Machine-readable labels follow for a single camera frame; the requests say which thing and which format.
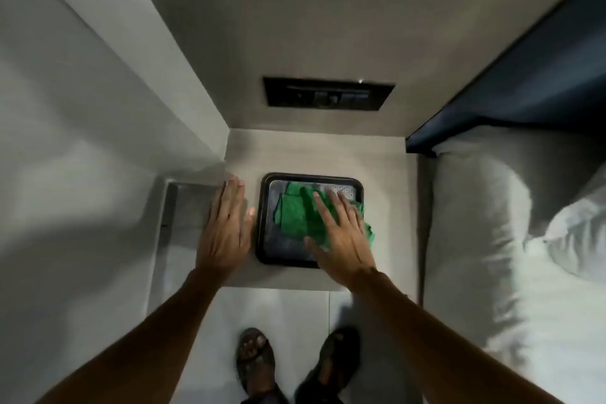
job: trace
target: person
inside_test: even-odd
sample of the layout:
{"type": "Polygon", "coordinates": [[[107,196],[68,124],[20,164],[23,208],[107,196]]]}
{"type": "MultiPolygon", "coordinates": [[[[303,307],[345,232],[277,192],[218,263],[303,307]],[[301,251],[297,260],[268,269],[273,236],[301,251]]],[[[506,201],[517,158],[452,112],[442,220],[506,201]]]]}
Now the person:
{"type": "MultiPolygon", "coordinates": [[[[211,301],[242,263],[251,244],[254,209],[241,220],[244,182],[232,177],[215,195],[202,232],[196,264],[181,288],[139,326],[52,388],[40,403],[168,403],[211,301]]],[[[312,239],[306,247],[321,269],[374,310],[394,336],[413,378],[432,404],[557,403],[429,315],[377,270],[364,221],[342,195],[329,193],[335,220],[322,200],[318,211],[330,251],[312,239]]],[[[251,328],[236,347],[236,369],[247,404],[287,402],[274,378],[269,339],[251,328]]],[[[359,335],[352,326],[330,334],[318,365],[299,387],[298,403],[339,403],[359,363],[359,335]]]]}

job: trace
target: person's right arm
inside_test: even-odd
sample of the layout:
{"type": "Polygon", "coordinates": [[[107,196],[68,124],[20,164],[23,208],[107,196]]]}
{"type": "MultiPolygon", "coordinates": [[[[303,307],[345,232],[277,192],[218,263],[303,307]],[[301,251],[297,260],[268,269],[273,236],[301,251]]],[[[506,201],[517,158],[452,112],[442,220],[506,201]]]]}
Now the person's right arm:
{"type": "Polygon", "coordinates": [[[330,252],[306,246],[329,276],[377,313],[395,336],[421,391],[432,404],[539,403],[559,400],[507,368],[428,314],[376,269],[364,220],[341,194],[330,193],[339,223],[316,195],[330,252]]]}

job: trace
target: mattress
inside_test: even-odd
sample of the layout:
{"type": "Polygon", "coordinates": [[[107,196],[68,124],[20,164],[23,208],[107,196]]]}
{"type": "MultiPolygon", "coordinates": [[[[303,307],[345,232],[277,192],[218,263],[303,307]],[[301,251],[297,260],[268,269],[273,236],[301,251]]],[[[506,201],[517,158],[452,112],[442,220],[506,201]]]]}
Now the mattress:
{"type": "Polygon", "coordinates": [[[435,148],[424,307],[565,403],[606,395],[606,290],[539,238],[603,160],[594,141],[478,128],[435,148]]]}

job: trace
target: dark blue headboard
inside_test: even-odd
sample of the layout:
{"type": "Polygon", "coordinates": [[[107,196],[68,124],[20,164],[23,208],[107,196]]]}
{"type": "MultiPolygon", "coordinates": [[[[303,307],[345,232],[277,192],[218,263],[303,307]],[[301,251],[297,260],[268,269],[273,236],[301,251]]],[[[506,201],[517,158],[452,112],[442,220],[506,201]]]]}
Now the dark blue headboard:
{"type": "Polygon", "coordinates": [[[565,0],[407,139],[431,153],[478,124],[606,137],[606,0],[565,0]]]}

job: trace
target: square tray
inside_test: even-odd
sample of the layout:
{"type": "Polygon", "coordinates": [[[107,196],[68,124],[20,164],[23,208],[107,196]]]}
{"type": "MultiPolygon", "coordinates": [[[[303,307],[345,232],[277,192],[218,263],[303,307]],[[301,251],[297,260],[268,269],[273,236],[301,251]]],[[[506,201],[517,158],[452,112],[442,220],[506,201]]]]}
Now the square tray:
{"type": "Polygon", "coordinates": [[[284,234],[273,220],[280,195],[286,191],[289,182],[309,184],[320,190],[327,187],[340,190],[350,200],[364,202],[364,187],[351,177],[316,176],[310,174],[290,174],[270,172],[261,180],[257,219],[257,258],[265,264],[293,267],[318,268],[313,255],[307,251],[302,240],[284,234]]]}

